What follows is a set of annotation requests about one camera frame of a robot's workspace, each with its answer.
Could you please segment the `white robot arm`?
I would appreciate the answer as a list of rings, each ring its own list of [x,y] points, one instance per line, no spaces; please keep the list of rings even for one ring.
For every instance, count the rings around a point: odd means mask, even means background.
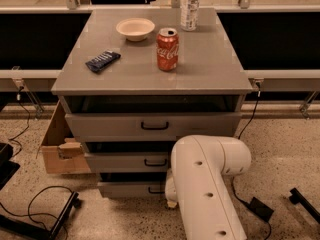
[[[247,239],[223,177],[250,164],[249,148],[236,138],[190,135],[175,143],[165,196],[180,208],[187,240]]]

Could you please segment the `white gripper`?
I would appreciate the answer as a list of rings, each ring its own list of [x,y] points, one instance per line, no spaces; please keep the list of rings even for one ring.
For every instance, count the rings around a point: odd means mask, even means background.
[[[178,198],[176,194],[176,188],[173,179],[172,169],[167,171],[166,183],[165,183],[165,197],[167,199],[167,207],[175,209],[178,207]]]

